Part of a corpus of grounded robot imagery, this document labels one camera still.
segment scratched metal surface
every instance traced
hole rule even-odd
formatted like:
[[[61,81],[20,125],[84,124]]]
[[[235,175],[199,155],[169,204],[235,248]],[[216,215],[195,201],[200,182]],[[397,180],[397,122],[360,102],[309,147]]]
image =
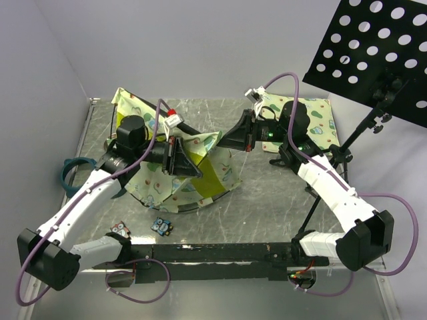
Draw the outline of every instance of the scratched metal surface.
[[[250,108],[246,99],[169,99],[185,122],[201,132],[227,131]],[[99,102],[94,109],[81,156],[98,160],[109,135],[113,106]],[[264,153],[261,143],[251,153],[232,151],[240,177],[236,190],[207,207],[189,213],[164,213],[147,209],[131,195],[107,202],[86,225],[78,242],[102,237],[109,228],[124,221],[136,243],[256,243],[290,241],[300,228],[314,198],[304,191],[305,183],[287,169],[271,166],[275,155]],[[81,185],[87,171],[76,174]],[[157,216],[175,226],[169,237],[161,237],[150,227]],[[321,202],[309,229],[340,232],[334,214]]]

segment metal table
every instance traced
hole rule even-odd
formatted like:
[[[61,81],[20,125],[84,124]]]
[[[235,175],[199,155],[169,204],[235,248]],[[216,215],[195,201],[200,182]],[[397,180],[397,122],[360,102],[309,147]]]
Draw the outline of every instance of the metal table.
[[[251,107],[247,99],[169,99],[167,103],[184,116],[187,124],[201,132],[226,132],[236,124],[242,111]],[[112,113],[109,101],[97,101],[93,106],[81,156],[98,160],[103,155]],[[250,153],[232,153],[243,183],[213,204],[187,213],[166,213],[145,208],[127,193],[107,202],[87,224],[78,242],[102,237],[119,221],[124,221],[130,229],[134,243],[290,241],[314,202],[304,191],[306,184],[290,170],[270,165],[268,160],[276,155],[263,152],[261,143]],[[87,171],[77,171],[73,184],[83,184],[87,175]],[[150,229],[157,216],[173,223],[169,237]],[[338,220],[323,202],[308,229],[341,231]]]
[[[168,100],[186,122],[200,131],[228,130],[240,118],[246,100]],[[89,112],[81,155],[98,159],[109,135],[113,107],[99,101]],[[260,145],[251,153],[233,152],[243,183],[213,204],[189,213],[159,213],[142,206],[131,195],[105,204],[82,231],[78,242],[97,239],[123,220],[132,232],[133,243],[266,243],[289,241],[298,231],[314,198],[304,191],[305,183],[286,169],[273,167]],[[74,184],[80,185],[88,171],[78,170]],[[160,237],[150,226],[158,216],[173,221],[169,237]],[[319,231],[340,231],[333,213],[320,203],[308,225]],[[337,292],[349,271],[339,263],[314,267],[318,272],[315,290]],[[50,290],[34,310],[23,308],[31,319],[399,319],[388,279],[365,270],[356,273],[352,288],[336,298],[295,292],[287,281],[267,279],[172,281],[163,299],[139,305],[105,293],[108,270],[87,270],[64,291]],[[31,278],[28,292],[34,297],[40,283]],[[164,282],[135,284],[126,294],[146,299],[156,296]]]

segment white wall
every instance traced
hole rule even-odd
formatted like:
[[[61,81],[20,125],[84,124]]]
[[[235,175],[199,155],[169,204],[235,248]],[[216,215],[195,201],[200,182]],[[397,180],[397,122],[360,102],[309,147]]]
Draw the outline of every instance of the white wall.
[[[0,318],[10,320],[16,238],[58,210],[59,169],[75,154],[88,100],[33,1],[0,1],[0,43]]]
[[[352,133],[370,108],[330,95],[340,142]],[[381,133],[366,131],[350,147],[354,155],[349,164],[350,184],[363,192],[389,192],[406,199],[417,213],[420,226],[418,248],[409,266],[390,281],[403,319],[426,318],[427,286],[427,129],[393,118]],[[392,250],[384,256],[388,270],[404,260],[412,239],[412,222],[399,202],[389,199],[367,199],[379,211],[388,210],[394,217]]]
[[[339,0],[35,0],[90,97],[242,97],[302,78]],[[302,95],[327,93],[303,84]]]

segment patterned cloth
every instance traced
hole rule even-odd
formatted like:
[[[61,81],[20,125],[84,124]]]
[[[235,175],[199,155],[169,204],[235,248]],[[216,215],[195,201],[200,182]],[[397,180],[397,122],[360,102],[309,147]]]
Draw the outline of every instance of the patterned cloth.
[[[267,93],[266,106],[272,108],[276,113],[276,120],[279,119],[280,112],[283,106],[288,101],[293,101],[294,98],[282,97]],[[298,99],[307,107],[310,124],[308,126],[308,136],[320,149],[327,149],[331,144],[340,145],[336,134],[335,122],[332,117],[332,106],[327,99]],[[262,109],[262,115],[266,119],[273,119],[274,115],[271,111]],[[279,146],[282,143],[263,142],[262,149],[267,152],[279,152]]]
[[[122,88],[117,90],[112,103],[117,104],[117,126],[124,117],[139,115],[144,118],[151,139],[155,110]],[[163,121],[160,116],[158,133],[164,133]],[[178,212],[179,205],[192,203],[203,207],[213,202],[212,197],[235,189],[241,183],[230,150],[216,147],[221,131],[188,135],[174,128],[170,134],[183,137],[183,148],[203,172],[203,177],[166,175],[160,164],[142,162],[141,169],[125,187],[142,203],[168,212]]]

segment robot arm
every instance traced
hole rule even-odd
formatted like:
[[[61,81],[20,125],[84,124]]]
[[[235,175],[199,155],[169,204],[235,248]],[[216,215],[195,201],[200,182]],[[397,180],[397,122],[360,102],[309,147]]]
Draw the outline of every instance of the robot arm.
[[[357,271],[389,252],[394,226],[391,214],[387,211],[379,213],[359,198],[355,189],[340,177],[323,151],[307,136],[310,119],[303,103],[298,102],[292,139],[300,151],[322,164],[326,171],[302,157],[289,145],[291,101],[284,105],[278,120],[259,119],[264,93],[263,87],[246,92],[254,108],[244,110],[236,126],[224,135],[218,146],[249,152],[255,147],[256,141],[281,142],[280,161],[308,183],[332,210],[344,232],[304,231],[293,240],[298,246],[298,254],[339,258],[348,269]]]
[[[86,222],[93,218],[106,201],[126,186],[139,166],[96,188],[93,186],[110,175],[131,167],[145,153],[147,138],[141,117],[129,116],[122,120],[117,128],[117,140],[110,144],[96,169],[66,206],[36,232],[25,229],[18,236],[21,264],[32,256],[26,272],[55,290],[62,290],[80,270],[108,261],[129,261],[131,242],[116,233],[108,233],[96,241],[74,244]],[[168,138],[165,142],[156,141],[144,161],[162,164],[162,170],[166,174],[201,177],[202,172],[185,154],[181,138]]]

